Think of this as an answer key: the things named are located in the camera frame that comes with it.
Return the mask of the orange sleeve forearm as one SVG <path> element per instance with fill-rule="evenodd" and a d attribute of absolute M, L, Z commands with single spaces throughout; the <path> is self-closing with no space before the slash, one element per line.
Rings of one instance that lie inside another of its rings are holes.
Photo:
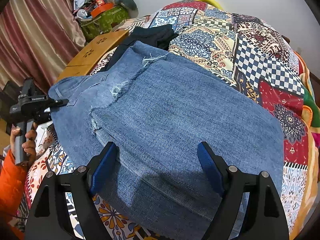
<path fill-rule="evenodd" d="M 1 170 L 1 239 L 24 239 L 24 233 L 9 222 L 17 215 L 26 176 L 27 168 L 16 166 L 15 157 L 9 150 Z"/>

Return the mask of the person left hand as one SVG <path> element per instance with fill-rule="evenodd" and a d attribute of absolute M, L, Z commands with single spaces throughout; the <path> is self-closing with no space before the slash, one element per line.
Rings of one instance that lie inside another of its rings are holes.
<path fill-rule="evenodd" d="M 19 126 L 12 126 L 10 134 L 10 148 L 14 157 L 14 164 L 16 166 L 28 166 L 31 167 L 36 159 L 36 129 L 37 123 L 33 122 L 31 129 L 25 134 L 22 144 L 16 144 L 16 138 L 21 134 L 21 128 Z"/>

